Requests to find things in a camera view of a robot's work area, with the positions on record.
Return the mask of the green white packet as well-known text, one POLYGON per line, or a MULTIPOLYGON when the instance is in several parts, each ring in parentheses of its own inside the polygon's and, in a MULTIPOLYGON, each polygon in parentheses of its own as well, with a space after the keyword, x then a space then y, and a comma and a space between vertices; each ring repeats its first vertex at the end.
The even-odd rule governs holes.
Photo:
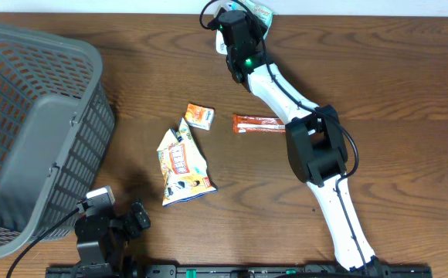
POLYGON ((272 25, 274 12, 265 5, 252 0, 239 0, 239 2, 245 5, 266 26, 266 31, 263 32, 263 38, 265 39, 272 25))

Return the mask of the yellow snack bag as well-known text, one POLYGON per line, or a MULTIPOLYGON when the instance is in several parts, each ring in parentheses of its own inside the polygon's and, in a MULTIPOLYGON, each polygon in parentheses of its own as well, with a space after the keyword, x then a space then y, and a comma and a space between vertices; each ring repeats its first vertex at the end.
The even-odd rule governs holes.
POLYGON ((169 129, 157 149, 165 180, 163 206, 187 202, 217 192, 208 175, 208 165, 182 118, 178 129, 169 129))

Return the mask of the red candy bar wrapper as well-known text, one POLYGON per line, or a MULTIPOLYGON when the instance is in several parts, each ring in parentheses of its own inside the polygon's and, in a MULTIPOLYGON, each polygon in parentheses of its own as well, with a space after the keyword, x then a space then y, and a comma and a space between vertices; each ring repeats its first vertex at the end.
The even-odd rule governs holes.
POLYGON ((285 124, 275 117, 243 116, 233 114, 232 128, 236 134, 249 132, 284 133, 285 124))

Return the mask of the orange small box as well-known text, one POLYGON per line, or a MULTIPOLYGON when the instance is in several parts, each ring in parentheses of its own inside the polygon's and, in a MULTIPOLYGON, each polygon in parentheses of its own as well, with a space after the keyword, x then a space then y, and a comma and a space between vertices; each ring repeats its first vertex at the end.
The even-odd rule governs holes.
POLYGON ((209 131, 215 116, 212 108, 202 107, 189 103, 185 113, 185 121, 191 127, 197 127, 209 131))

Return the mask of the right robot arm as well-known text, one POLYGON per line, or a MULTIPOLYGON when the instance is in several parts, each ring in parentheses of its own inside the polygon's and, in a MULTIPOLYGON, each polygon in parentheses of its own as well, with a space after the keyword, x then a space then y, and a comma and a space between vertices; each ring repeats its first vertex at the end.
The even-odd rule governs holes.
POLYGON ((314 193, 328 224, 338 263, 348 271, 367 270, 375 255, 348 189, 351 135, 337 111, 320 107, 300 94, 268 57, 267 27, 251 12, 221 8, 208 24, 222 35, 232 78, 260 98, 285 126, 287 157, 297 179, 314 193))

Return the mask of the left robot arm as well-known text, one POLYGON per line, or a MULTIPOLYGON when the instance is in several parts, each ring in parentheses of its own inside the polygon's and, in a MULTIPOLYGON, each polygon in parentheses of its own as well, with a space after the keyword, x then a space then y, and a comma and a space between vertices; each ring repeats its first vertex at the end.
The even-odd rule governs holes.
POLYGON ((96 209, 90 207, 75 223, 76 247, 80 261, 77 277, 140 277, 135 259, 125 250, 130 241, 151 227, 151 221, 140 201, 131 210, 116 215, 112 205, 96 209))

